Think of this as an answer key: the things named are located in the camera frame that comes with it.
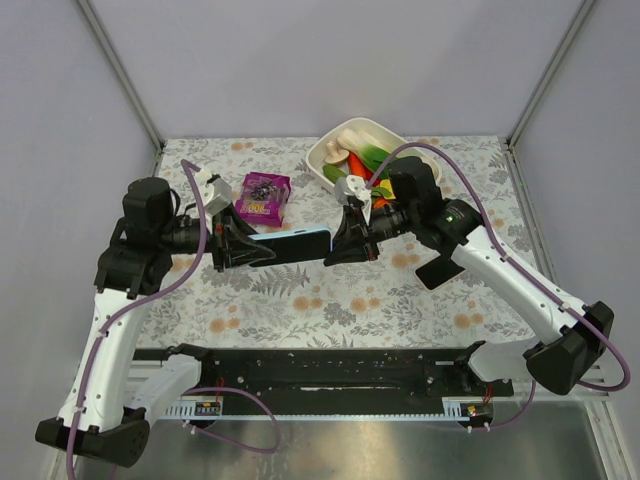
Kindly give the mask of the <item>black phone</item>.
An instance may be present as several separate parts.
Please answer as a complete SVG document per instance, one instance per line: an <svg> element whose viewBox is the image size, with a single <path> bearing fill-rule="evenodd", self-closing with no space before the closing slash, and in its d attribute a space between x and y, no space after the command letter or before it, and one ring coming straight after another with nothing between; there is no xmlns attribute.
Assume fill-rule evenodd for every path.
<svg viewBox="0 0 640 480"><path fill-rule="evenodd" d="M254 268L323 260L332 251L331 231L326 226L254 234L250 238L275 253L272 259L252 263Z"/></svg>

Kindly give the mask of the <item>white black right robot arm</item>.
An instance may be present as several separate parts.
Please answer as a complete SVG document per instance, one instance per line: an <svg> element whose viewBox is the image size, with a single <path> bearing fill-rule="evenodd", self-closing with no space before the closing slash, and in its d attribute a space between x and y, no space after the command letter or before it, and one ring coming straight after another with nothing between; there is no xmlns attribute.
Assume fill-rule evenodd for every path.
<svg viewBox="0 0 640 480"><path fill-rule="evenodd" d="M533 338L509 343L474 343L460 361L484 382L532 379L548 391L568 394L605 351L614 314L564 292L521 261L489 229L479 210L443 197L430 166L417 157L395 160L390 169L394 201L379 209L362 178L349 175L334 185L342 221L324 263L374 261L379 243L413 234L437 257L419 268L429 289L470 272L529 325Z"/></svg>

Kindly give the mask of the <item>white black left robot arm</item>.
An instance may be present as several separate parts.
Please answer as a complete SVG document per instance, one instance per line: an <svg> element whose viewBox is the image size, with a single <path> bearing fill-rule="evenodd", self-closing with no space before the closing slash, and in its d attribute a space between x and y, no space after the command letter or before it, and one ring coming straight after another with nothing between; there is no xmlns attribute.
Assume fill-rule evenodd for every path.
<svg viewBox="0 0 640 480"><path fill-rule="evenodd" d="M273 253L252 240L232 205L229 185L217 175L185 172L198 216L179 212L180 198L169 183L147 177L129 185L123 215L98 260L93 320L71 391L58 414L38 424L37 442L65 454L68 478L79 457L130 467L141 457L154 423L184 395L239 394L213 379L210 350L183 344L131 399L125 387L142 325L152 302L181 287L194 266L169 286L163 284L175 254L197 260L211 254L215 266L234 266L234 239L259 260Z"/></svg>

